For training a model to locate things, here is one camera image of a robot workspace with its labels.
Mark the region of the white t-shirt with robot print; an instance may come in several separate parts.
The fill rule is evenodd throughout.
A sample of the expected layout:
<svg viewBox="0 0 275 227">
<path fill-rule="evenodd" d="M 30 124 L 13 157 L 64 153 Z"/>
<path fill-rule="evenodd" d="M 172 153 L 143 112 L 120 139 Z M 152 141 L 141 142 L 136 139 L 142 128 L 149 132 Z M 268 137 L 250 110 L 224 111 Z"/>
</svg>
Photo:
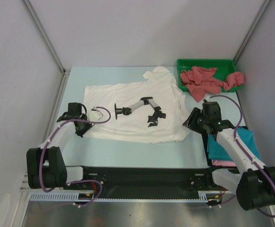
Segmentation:
<svg viewBox="0 0 275 227">
<path fill-rule="evenodd" d="M 182 126 L 189 112 L 175 76 L 157 66 L 143 78 L 144 82 L 85 87 L 86 108 L 104 107 L 102 120 L 111 119 L 84 136 L 150 144 L 183 141 L 190 133 Z"/>
</svg>

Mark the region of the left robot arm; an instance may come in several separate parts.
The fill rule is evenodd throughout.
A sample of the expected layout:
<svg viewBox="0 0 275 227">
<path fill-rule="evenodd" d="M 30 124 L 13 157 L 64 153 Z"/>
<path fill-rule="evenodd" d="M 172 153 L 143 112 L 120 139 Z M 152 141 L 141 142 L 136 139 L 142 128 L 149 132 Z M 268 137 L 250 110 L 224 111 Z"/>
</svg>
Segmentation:
<svg viewBox="0 0 275 227">
<path fill-rule="evenodd" d="M 26 153 L 29 187 L 45 192 L 64 187 L 68 174 L 62 151 L 70 137 L 82 137 L 92 126 L 87 120 L 86 107 L 81 103 L 69 103 L 53 133 L 39 147 L 30 148 Z"/>
</svg>

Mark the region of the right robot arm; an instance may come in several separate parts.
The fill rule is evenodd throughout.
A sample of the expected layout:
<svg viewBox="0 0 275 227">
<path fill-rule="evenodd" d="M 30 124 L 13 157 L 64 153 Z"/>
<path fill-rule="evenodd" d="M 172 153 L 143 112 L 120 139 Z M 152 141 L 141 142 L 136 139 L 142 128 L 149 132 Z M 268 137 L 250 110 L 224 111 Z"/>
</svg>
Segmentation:
<svg viewBox="0 0 275 227">
<path fill-rule="evenodd" d="M 183 126 L 212 136 L 225 149 L 239 171 L 233 174 L 227 169 L 214 170 L 204 178 L 208 189 L 224 187 L 236 195 L 244 210 L 259 210 L 275 205 L 275 167 L 267 166 L 251 152 L 238 135 L 238 129 L 229 120 L 222 119 L 217 102 L 205 101 L 202 109 L 193 108 Z"/>
</svg>

